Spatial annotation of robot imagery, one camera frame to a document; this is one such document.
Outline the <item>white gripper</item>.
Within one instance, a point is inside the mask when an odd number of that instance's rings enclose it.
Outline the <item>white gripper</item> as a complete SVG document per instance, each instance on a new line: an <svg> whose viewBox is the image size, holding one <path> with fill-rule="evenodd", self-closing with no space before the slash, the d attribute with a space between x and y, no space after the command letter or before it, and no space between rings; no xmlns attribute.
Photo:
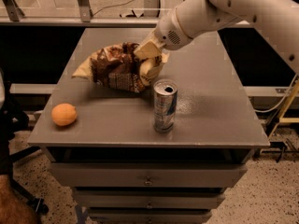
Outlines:
<svg viewBox="0 0 299 224"><path fill-rule="evenodd" d="M154 34L158 39L150 38L140 43L134 50L139 60L160 56L161 63L167 63L169 53L162 49L177 50L192 41L192 15L179 7L175 7L158 21Z"/></svg>

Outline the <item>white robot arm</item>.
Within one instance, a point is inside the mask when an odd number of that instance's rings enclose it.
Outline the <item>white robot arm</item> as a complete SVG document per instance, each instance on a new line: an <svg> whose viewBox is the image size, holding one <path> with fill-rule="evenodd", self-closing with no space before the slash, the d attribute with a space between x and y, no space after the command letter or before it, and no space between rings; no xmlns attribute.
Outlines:
<svg viewBox="0 0 299 224"><path fill-rule="evenodd" d="M154 58L197 36L248 22L281 59L299 73L299 8L292 0L185 0L161 17L135 55Z"/></svg>

